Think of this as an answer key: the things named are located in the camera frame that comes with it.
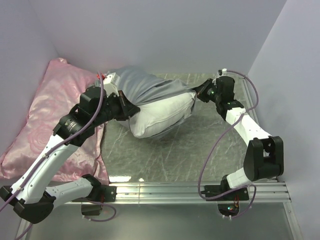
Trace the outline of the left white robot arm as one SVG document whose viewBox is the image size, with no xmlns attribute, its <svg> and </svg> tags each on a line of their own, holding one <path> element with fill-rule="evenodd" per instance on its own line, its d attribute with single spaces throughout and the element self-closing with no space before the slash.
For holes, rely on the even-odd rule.
<svg viewBox="0 0 320 240">
<path fill-rule="evenodd" d="M 125 121 L 140 111 L 120 90 L 108 95 L 103 87 L 91 86 L 53 129 L 48 143 L 26 173 L 13 185 L 3 186 L 0 197 L 22 219 L 38 224 L 57 207 L 77 199 L 99 201 L 102 184 L 91 174 L 50 187 L 54 175 L 95 129 L 110 121 Z"/>
</svg>

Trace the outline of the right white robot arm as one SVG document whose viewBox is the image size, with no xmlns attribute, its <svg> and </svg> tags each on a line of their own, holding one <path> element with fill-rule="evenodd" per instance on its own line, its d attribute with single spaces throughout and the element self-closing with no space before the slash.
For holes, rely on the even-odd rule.
<svg viewBox="0 0 320 240">
<path fill-rule="evenodd" d="M 235 80 L 230 76 L 207 79 L 196 87 L 197 98 L 204 103 L 213 102 L 217 113 L 230 124 L 247 146 L 241 169 L 224 176 L 218 193 L 226 200 L 238 194 L 238 188 L 260 179 L 270 179 L 284 173 L 284 142 L 271 136 L 246 112 L 235 99 Z"/>
</svg>

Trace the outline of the grey pillowcase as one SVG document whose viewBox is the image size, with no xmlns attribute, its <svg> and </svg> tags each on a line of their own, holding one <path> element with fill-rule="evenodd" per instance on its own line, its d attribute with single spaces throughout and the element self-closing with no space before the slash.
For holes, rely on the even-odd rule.
<svg viewBox="0 0 320 240">
<path fill-rule="evenodd" d="M 119 91 L 123 91 L 127 99 L 139 108 L 145 104 L 150 104 L 155 101 L 167 99 L 188 92 L 195 93 L 196 103 L 196 92 L 180 79 L 164 79 L 157 77 L 156 75 L 149 74 L 136 66 L 125 66 L 110 70 L 108 73 L 116 73 L 120 77 L 117 89 Z M 130 119 L 126 121 L 120 121 L 119 123 L 130 129 L 129 120 Z M 149 138 L 161 138 L 171 130 L 165 132 L 161 136 Z"/>
</svg>

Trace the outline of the white pillow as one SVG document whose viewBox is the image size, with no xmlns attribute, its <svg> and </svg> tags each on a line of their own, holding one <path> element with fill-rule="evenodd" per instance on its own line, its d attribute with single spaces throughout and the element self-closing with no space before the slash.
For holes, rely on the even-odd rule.
<svg viewBox="0 0 320 240">
<path fill-rule="evenodd" d="M 192 115 L 196 94 L 186 92 L 140 106 L 140 112 L 128 121 L 138 139 L 159 137 Z"/>
</svg>

